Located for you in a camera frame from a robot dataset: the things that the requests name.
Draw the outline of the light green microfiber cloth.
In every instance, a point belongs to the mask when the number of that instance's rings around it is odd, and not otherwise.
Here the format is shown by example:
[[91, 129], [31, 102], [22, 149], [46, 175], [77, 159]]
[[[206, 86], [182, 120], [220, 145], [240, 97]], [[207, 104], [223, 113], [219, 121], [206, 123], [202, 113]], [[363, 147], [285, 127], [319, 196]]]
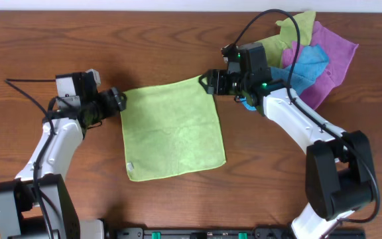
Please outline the light green microfiber cloth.
[[131, 181], [165, 179], [226, 162], [213, 96], [198, 78], [128, 90], [121, 113]]

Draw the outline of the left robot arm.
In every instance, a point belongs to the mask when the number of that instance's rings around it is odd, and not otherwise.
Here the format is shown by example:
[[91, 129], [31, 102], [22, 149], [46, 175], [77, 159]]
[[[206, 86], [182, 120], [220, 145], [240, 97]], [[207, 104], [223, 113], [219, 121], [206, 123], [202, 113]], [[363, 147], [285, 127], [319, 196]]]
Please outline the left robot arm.
[[99, 72], [57, 75], [57, 95], [43, 112], [42, 136], [25, 167], [0, 182], [2, 238], [106, 238], [102, 219], [80, 220], [66, 188], [73, 155], [89, 129], [125, 110], [127, 97], [112, 87], [99, 91]]

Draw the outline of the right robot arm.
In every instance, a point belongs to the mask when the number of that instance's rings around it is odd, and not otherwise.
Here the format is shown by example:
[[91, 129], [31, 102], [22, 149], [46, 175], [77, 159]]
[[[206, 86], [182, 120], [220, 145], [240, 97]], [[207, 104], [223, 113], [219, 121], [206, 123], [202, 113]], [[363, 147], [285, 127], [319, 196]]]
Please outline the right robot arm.
[[227, 69], [198, 79], [211, 95], [234, 96], [285, 130], [306, 155], [308, 204], [291, 223], [289, 238], [327, 238], [351, 214], [377, 202], [379, 189], [368, 138], [346, 132], [307, 106], [284, 78], [273, 79], [264, 46], [222, 49]]

